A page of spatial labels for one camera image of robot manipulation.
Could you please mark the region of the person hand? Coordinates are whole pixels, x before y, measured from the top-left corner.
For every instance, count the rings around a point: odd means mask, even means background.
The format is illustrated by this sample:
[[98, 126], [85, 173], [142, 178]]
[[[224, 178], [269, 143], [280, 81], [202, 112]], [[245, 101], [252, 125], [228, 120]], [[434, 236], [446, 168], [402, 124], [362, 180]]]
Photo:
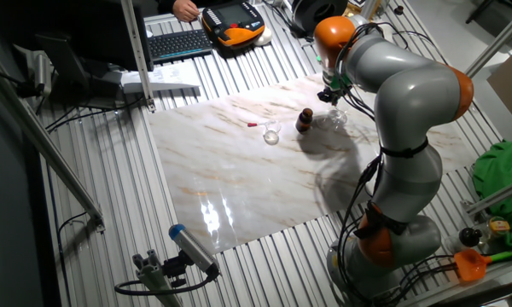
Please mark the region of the person hand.
[[200, 11], [191, 0], [176, 0], [172, 5], [172, 13], [180, 21], [191, 22], [198, 18]]

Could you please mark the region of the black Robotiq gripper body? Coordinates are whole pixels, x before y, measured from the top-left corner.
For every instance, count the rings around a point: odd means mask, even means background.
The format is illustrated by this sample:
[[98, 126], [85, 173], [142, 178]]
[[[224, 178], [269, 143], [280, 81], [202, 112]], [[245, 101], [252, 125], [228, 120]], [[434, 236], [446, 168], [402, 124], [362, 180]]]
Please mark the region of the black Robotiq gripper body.
[[324, 89], [317, 93], [317, 97], [320, 101], [330, 102], [335, 99], [340, 99], [345, 96], [344, 90], [333, 90], [328, 86], [325, 86]]

